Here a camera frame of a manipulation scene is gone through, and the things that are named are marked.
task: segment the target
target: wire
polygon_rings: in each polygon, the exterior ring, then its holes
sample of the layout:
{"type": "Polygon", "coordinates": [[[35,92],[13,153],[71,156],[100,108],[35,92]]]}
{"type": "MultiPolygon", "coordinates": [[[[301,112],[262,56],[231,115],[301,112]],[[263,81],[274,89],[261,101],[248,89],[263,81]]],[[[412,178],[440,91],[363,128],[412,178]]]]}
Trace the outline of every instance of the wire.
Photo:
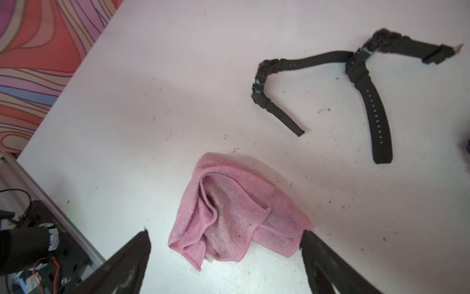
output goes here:
{"type": "Polygon", "coordinates": [[[41,260],[44,260],[44,259],[47,259],[47,258],[43,257],[43,258],[39,259],[38,261],[36,261],[36,263],[34,264],[34,267],[32,268],[32,278],[34,279],[34,282],[38,285],[38,288],[41,291],[41,294],[44,294],[44,290],[41,287],[41,282],[36,279],[35,270],[36,270],[36,265],[38,265],[38,262],[40,262],[41,260]]]}
{"type": "Polygon", "coordinates": [[[8,287],[8,275],[5,275],[5,285],[7,286],[7,293],[11,294],[10,288],[8,287]]]}
{"type": "Polygon", "coordinates": [[[0,193],[3,193],[3,192],[8,192],[8,191],[21,191],[21,192],[25,193],[25,194],[28,196],[28,198],[29,198],[29,201],[30,201],[30,204],[31,204],[31,195],[29,195],[29,193],[28,193],[28,192],[26,192],[25,190],[23,190],[23,189],[16,189],[16,188],[12,188],[12,189],[4,189],[4,190],[0,190],[0,193]]]}
{"type": "MultiPolygon", "coordinates": [[[[0,190],[0,193],[8,192],[8,191],[20,191],[20,192],[23,192],[24,194],[26,194],[28,196],[28,199],[29,199],[30,203],[29,203],[28,207],[26,208],[26,210],[24,211],[24,213],[19,217],[20,222],[22,222],[24,220],[24,218],[26,218],[29,211],[31,210],[31,202],[32,202],[31,195],[28,192],[26,192],[25,190],[17,189],[17,188],[0,190]]],[[[15,220],[9,219],[9,221],[16,224],[16,225],[19,224],[18,221],[15,221],[15,220]]]]}
{"type": "Polygon", "coordinates": [[[52,261],[57,267],[57,271],[55,272],[55,278],[54,278],[54,294],[57,294],[57,277],[59,276],[60,265],[59,265],[59,262],[57,262],[57,259],[55,259],[55,257],[52,258],[52,261]]]}

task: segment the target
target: black cable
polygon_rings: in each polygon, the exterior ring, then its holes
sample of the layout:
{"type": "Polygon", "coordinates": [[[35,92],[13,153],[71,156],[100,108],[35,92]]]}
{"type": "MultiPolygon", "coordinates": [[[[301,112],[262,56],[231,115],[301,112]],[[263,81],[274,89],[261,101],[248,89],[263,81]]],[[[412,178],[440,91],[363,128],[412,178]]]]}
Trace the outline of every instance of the black cable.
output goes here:
{"type": "MultiPolygon", "coordinates": [[[[24,211],[24,213],[20,216],[20,222],[21,222],[22,219],[23,219],[24,217],[26,217],[26,215],[29,213],[29,210],[31,209],[31,202],[32,202],[32,200],[31,200],[31,195],[30,195],[28,192],[26,192],[25,190],[23,190],[23,189],[18,189],[18,188],[0,190],[0,193],[8,192],[8,191],[20,191],[20,192],[23,192],[24,194],[26,194],[26,195],[28,196],[28,199],[29,199],[30,202],[29,202],[28,207],[27,207],[26,210],[24,211]]],[[[15,223],[16,225],[18,225],[17,221],[14,221],[14,220],[9,220],[9,221],[11,221],[11,222],[15,223]]]]}
{"type": "Polygon", "coordinates": [[[8,275],[5,275],[5,286],[7,287],[7,293],[11,294],[10,288],[8,288],[8,275]]]}
{"type": "Polygon", "coordinates": [[[30,204],[31,204],[31,196],[30,196],[30,195],[29,195],[29,193],[28,193],[28,192],[26,192],[25,190],[23,190],[23,189],[17,189],[17,188],[12,188],[12,189],[4,189],[4,190],[0,190],[0,193],[3,193],[3,192],[8,192],[8,191],[21,191],[21,192],[25,193],[25,194],[28,196],[28,198],[29,198],[29,201],[30,201],[30,204]]]}

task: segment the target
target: red wire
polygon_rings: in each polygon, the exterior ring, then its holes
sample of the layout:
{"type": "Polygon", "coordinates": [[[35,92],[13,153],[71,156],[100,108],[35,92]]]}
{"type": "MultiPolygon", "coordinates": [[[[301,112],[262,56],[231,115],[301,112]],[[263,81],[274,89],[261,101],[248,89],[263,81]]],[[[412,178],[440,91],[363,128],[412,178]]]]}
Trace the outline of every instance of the red wire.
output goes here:
{"type": "Polygon", "coordinates": [[[52,258],[52,261],[54,262],[55,266],[57,267],[57,271],[55,272],[55,278],[54,278],[54,294],[57,294],[57,277],[59,276],[60,265],[59,265],[59,262],[57,262],[57,259],[55,259],[55,257],[52,258]]]}
{"type": "Polygon", "coordinates": [[[36,261],[36,263],[34,264],[34,267],[32,268],[32,278],[34,279],[34,282],[36,284],[38,284],[38,288],[39,288],[39,290],[41,291],[42,294],[44,294],[44,290],[42,290],[41,282],[36,280],[35,270],[36,270],[36,265],[38,265],[38,262],[40,262],[41,260],[44,260],[44,259],[47,259],[47,258],[43,257],[43,258],[39,259],[38,261],[36,261]]]}

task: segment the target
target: patterned carpet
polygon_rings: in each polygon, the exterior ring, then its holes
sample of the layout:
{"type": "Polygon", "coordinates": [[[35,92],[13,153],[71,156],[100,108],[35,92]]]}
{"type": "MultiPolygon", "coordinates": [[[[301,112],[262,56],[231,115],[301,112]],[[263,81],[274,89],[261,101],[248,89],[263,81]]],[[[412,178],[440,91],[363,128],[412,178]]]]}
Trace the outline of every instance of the patterned carpet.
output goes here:
{"type": "Polygon", "coordinates": [[[20,153],[123,0],[0,0],[0,153],[20,153]]]}

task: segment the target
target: screw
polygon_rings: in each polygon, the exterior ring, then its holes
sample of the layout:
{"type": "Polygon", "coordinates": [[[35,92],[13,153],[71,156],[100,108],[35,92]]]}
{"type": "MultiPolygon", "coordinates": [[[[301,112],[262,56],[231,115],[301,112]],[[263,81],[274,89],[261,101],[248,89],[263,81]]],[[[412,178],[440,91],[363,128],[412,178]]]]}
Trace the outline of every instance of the screw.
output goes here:
{"type": "Polygon", "coordinates": [[[72,277],[71,277],[71,276],[66,276],[66,277],[64,277],[64,278],[62,279],[61,284],[62,284],[62,285],[65,285],[65,284],[67,284],[68,282],[70,282],[71,280],[72,280],[72,277]]]}

